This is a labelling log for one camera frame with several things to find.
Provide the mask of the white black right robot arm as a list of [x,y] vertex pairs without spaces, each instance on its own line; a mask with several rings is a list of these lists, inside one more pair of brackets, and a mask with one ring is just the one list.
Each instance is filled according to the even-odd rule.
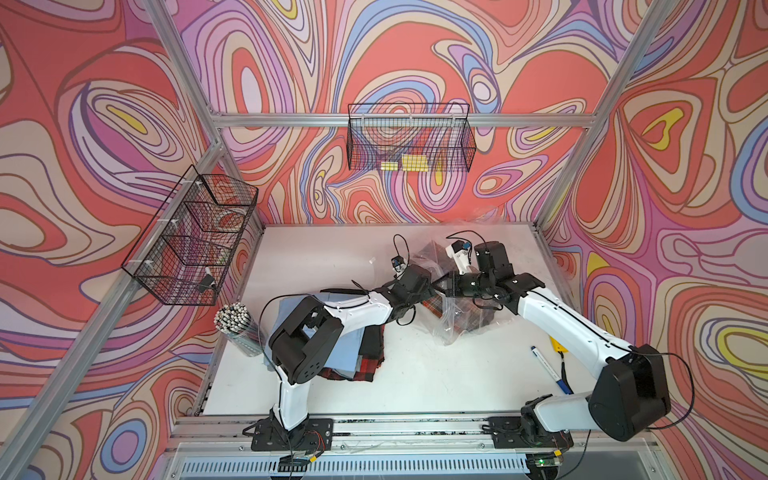
[[665,363],[650,345],[633,346],[598,328],[530,273],[515,272],[498,241],[456,240],[445,249],[456,268],[446,296],[490,301],[554,338],[595,380],[592,390],[541,396],[521,410],[535,438],[545,432],[600,430],[626,442],[671,411]]

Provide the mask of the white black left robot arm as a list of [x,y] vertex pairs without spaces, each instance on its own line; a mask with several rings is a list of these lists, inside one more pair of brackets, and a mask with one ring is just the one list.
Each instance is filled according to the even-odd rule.
[[270,362],[279,378],[271,413],[291,433],[308,418],[311,380],[325,367],[340,338],[371,326],[398,321],[435,295],[428,270],[409,265],[394,279],[367,290],[336,289],[346,300],[304,296],[268,339]]

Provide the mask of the yellow tool on table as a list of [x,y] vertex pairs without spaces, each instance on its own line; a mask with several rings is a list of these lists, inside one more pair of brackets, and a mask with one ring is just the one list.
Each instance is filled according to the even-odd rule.
[[557,341],[554,337],[550,336],[550,343],[552,345],[552,348],[555,352],[559,354],[565,354],[568,352],[568,349],[563,346],[559,341]]

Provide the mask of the brown multicolour plaid shirt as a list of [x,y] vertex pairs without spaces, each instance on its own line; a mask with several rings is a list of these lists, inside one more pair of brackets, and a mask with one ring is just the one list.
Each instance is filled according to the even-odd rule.
[[[434,240],[427,243],[413,257],[415,265],[430,271],[432,280],[456,270],[446,255],[445,246]],[[430,312],[422,321],[423,327],[444,345],[454,343],[460,336],[480,330],[493,320],[493,313],[477,308],[471,299],[446,297],[440,291],[422,305]]]

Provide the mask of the blue white marker pen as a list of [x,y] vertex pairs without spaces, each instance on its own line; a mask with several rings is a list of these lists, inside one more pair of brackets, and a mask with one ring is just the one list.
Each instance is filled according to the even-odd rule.
[[537,359],[539,364],[543,367],[543,369],[547,372],[547,374],[552,378],[558,388],[566,395],[572,394],[572,390],[567,386],[562,377],[554,370],[554,368],[546,360],[543,354],[535,346],[531,346],[530,351]]

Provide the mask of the red black plaid shirt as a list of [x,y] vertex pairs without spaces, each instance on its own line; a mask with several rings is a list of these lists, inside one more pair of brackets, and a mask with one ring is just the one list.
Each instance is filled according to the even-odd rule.
[[384,356],[359,356],[358,365],[356,366],[356,370],[352,373],[351,376],[342,374],[340,371],[330,368],[323,368],[320,371],[319,376],[331,381],[372,382],[374,380],[375,373],[384,363],[384,361]]

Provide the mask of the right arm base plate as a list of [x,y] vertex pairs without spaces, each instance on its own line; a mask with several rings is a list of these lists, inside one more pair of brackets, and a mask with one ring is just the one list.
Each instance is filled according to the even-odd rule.
[[496,416],[489,417],[481,425],[481,431],[491,437],[496,449],[548,449],[569,450],[573,439],[564,431],[548,432],[532,417]]

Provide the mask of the bundle of rods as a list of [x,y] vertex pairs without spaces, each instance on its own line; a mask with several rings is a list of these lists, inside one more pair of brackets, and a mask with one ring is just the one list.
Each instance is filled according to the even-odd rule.
[[214,316],[214,326],[244,355],[256,357],[263,353],[261,331],[244,304],[222,306]]

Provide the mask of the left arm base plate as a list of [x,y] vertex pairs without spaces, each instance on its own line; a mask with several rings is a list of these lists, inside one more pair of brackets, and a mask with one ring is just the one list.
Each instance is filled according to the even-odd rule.
[[309,417],[293,430],[284,429],[276,418],[260,419],[245,427],[242,434],[251,439],[256,452],[289,451],[316,453],[332,447],[334,421]]

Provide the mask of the light blue shirt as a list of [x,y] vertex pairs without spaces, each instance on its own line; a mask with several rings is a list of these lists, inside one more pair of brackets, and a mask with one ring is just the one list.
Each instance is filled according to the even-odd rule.
[[[315,296],[323,302],[343,302],[354,300],[361,302],[360,295],[342,293],[319,292]],[[303,296],[290,296],[279,300],[277,317],[270,333],[274,333],[287,318],[288,314],[299,304]],[[326,360],[324,369],[319,373],[326,379],[338,379],[352,381],[358,373],[361,363],[360,348],[362,346],[364,330],[356,330],[339,338],[330,356]]]

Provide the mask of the yellow block in basket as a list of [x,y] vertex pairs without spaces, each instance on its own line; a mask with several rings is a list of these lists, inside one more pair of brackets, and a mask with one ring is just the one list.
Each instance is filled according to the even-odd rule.
[[428,172],[429,160],[426,155],[404,154],[399,159],[382,161],[379,165],[381,171],[389,172]]

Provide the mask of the clear plastic vacuum bag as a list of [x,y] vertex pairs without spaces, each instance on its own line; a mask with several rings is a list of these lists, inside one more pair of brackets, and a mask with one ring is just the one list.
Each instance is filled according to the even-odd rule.
[[502,307],[488,296],[473,300],[444,295],[451,286],[450,273],[459,270],[454,256],[460,257],[468,273],[478,273],[477,253],[490,238],[485,225],[476,221],[443,224],[439,231],[417,236],[418,249],[411,254],[410,262],[426,269],[438,282],[438,290],[417,306],[416,328],[439,345],[449,346],[462,336],[501,323]]

